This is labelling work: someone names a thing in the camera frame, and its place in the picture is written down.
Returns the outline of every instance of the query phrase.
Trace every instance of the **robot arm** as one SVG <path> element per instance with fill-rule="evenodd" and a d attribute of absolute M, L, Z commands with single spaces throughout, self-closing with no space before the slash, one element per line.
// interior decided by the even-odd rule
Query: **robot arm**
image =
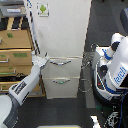
<path fill-rule="evenodd" d="M 117 104 L 128 90 L 128 37 L 116 33 L 111 41 L 111 46 L 97 47 L 94 53 L 94 92 L 101 100 Z"/>
<path fill-rule="evenodd" d="M 37 85 L 39 81 L 40 75 L 40 67 L 34 65 L 31 69 L 31 74 L 25 77 L 18 84 L 12 85 L 9 88 L 9 94 L 15 97 L 20 105 L 23 104 L 25 99 L 27 98 L 29 92 L 33 90 L 35 85 Z"/>
<path fill-rule="evenodd" d="M 37 85 L 40 76 L 40 70 L 44 68 L 49 56 L 45 58 L 33 55 L 32 61 L 34 66 L 30 75 L 25 77 L 18 84 L 9 88 L 8 95 L 0 96 L 0 128 L 13 128 L 18 118 L 18 107 L 21 106 Z"/>

